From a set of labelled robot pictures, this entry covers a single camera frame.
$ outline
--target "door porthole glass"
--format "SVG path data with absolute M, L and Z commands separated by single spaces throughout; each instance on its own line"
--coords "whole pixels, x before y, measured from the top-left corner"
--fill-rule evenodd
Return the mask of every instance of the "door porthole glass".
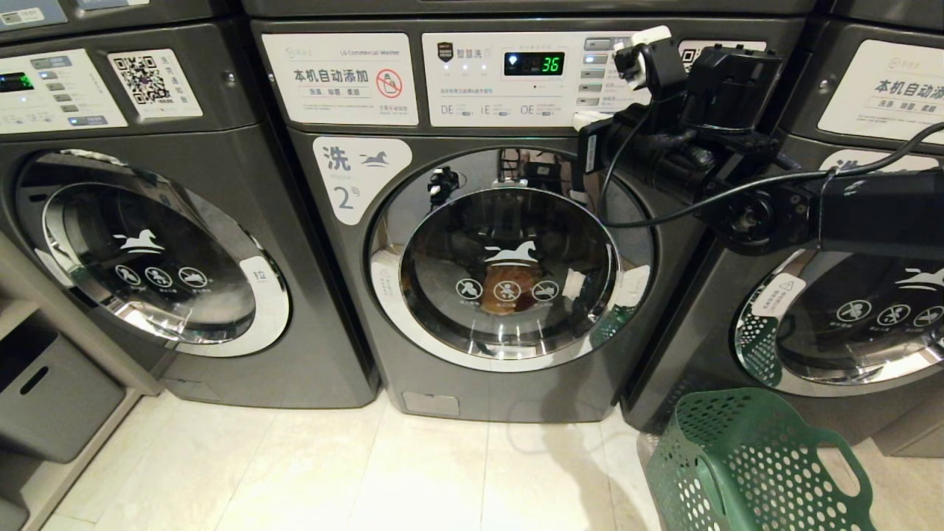
M 804 250 L 750 294 L 734 351 L 770 387 L 875 392 L 940 369 L 943 317 L 944 262 Z
M 649 230 L 609 230 L 594 214 L 599 175 L 526 148 L 440 164 L 395 192 L 370 249 L 380 306 L 433 355 L 524 371 L 580 357 L 616 335 L 649 287 Z M 609 212 L 642 219 L 621 186 Z
M 251 353 L 287 323 L 287 292 L 258 243 L 157 174 L 88 151 L 50 152 L 27 165 L 17 200 L 37 249 L 75 287 L 182 351 Z

